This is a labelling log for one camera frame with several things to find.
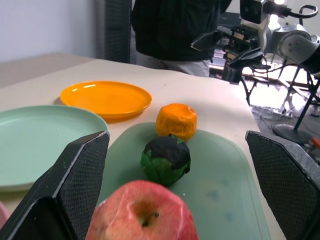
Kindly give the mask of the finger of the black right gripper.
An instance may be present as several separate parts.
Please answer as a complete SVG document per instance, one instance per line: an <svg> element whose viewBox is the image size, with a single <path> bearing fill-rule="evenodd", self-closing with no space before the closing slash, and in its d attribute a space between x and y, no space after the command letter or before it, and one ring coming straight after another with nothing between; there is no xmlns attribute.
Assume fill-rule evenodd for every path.
<svg viewBox="0 0 320 240"><path fill-rule="evenodd" d="M264 53L261 48L248 49L238 54L233 60L228 63L228 67L234 70L241 70L250 67L254 64L259 64Z"/></svg>
<svg viewBox="0 0 320 240"><path fill-rule="evenodd" d="M199 52L206 51L212 49L221 37L222 33L220 31L206 32L198 36L190 47Z"/></svg>

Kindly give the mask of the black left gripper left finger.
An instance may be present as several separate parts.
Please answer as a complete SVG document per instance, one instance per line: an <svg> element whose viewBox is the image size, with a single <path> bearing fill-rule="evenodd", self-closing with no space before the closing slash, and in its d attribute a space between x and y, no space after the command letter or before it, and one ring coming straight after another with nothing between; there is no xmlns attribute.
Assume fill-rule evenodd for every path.
<svg viewBox="0 0 320 240"><path fill-rule="evenodd" d="M101 191L110 133L69 143L0 229L2 240L83 240Z"/></svg>

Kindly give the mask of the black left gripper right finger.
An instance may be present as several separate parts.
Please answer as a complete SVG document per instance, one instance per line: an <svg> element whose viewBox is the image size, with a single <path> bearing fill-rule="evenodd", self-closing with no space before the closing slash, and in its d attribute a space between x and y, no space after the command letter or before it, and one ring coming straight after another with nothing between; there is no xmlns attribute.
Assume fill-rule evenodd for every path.
<svg viewBox="0 0 320 240"><path fill-rule="evenodd" d="M320 165L297 143L249 130L245 140L264 198L288 240L320 238Z"/></svg>

